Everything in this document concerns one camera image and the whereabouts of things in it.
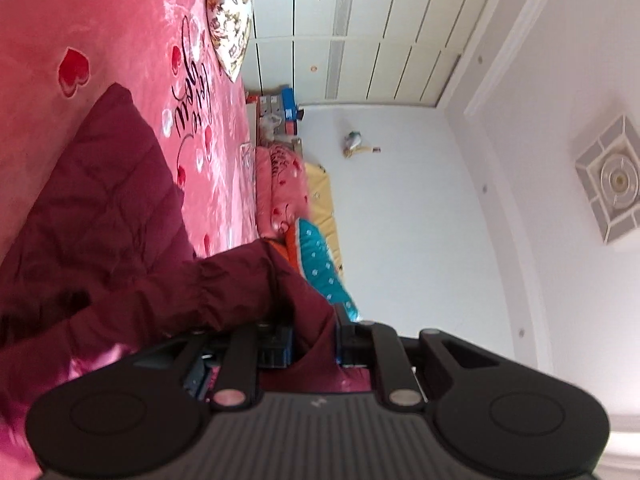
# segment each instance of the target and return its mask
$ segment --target red heart pattern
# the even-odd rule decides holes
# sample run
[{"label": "red heart pattern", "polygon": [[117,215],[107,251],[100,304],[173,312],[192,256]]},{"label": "red heart pattern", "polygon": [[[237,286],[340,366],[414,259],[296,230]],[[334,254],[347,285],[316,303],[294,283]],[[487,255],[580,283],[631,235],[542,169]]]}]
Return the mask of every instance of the red heart pattern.
[{"label": "red heart pattern", "polygon": [[71,47],[67,47],[65,57],[58,66],[58,83],[65,97],[73,97],[79,86],[89,82],[91,72],[87,57]]},{"label": "red heart pattern", "polygon": [[174,75],[178,75],[178,70],[180,69],[180,65],[182,64],[182,54],[180,53],[180,49],[177,45],[171,49],[171,70],[174,72]]},{"label": "red heart pattern", "polygon": [[205,254],[207,256],[211,256],[211,238],[209,237],[209,234],[204,235],[204,240],[202,242],[204,243]]},{"label": "red heart pattern", "polygon": [[182,166],[178,166],[178,175],[176,177],[176,184],[180,189],[184,189],[184,184],[187,181],[187,173]]},{"label": "red heart pattern", "polygon": [[211,126],[207,125],[204,129],[204,149],[207,152],[207,160],[211,162],[211,139],[212,139]]}]

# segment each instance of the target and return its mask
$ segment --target orange fabric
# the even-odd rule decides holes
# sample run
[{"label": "orange fabric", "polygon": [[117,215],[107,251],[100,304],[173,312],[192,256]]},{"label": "orange fabric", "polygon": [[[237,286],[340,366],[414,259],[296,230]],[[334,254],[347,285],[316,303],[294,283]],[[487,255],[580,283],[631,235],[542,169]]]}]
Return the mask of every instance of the orange fabric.
[{"label": "orange fabric", "polygon": [[284,243],[287,249],[288,260],[291,267],[302,275],[300,261],[298,260],[298,222],[294,222],[284,234]]},{"label": "orange fabric", "polygon": [[271,247],[273,247],[274,249],[276,249],[276,251],[278,251],[278,254],[280,256],[282,256],[285,260],[287,260],[289,263],[289,253],[287,253],[287,248],[281,244],[280,242],[277,242],[276,240],[267,240],[268,243],[271,245]]}]

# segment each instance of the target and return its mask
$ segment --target metal screw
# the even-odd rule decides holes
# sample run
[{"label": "metal screw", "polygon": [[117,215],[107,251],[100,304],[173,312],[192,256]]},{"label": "metal screw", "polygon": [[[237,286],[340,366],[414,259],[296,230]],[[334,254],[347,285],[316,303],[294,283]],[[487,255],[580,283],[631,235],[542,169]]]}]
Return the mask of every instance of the metal screw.
[{"label": "metal screw", "polygon": [[399,390],[394,390],[389,394],[389,400],[396,406],[415,406],[420,403],[422,396],[415,390],[400,388]]},{"label": "metal screw", "polygon": [[213,396],[213,402],[220,406],[240,406],[246,400],[246,395],[240,390],[234,390],[228,388],[226,390],[220,390]]}]

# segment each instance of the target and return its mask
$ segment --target polka dot fabric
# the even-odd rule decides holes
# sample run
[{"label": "polka dot fabric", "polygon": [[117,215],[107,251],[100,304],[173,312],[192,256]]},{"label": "polka dot fabric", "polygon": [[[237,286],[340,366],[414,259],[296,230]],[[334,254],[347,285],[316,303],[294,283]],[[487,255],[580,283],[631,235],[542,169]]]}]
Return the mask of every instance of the polka dot fabric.
[{"label": "polka dot fabric", "polygon": [[360,319],[360,313],[342,286],[335,270],[331,251],[322,233],[314,224],[299,218],[285,235],[289,263],[322,294],[329,303],[342,303],[352,321]]}]

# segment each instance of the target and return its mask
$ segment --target maroon jacket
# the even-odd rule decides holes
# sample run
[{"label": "maroon jacket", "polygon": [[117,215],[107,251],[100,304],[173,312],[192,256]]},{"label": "maroon jacket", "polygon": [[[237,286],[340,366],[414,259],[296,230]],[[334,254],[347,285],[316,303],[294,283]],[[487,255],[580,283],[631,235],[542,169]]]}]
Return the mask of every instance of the maroon jacket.
[{"label": "maroon jacket", "polygon": [[130,93],[111,86],[53,171],[0,266],[0,479],[37,473],[24,434],[58,384],[194,326],[294,313],[303,357],[266,390],[370,388],[335,364],[332,307],[267,243],[193,260],[180,195]]}]

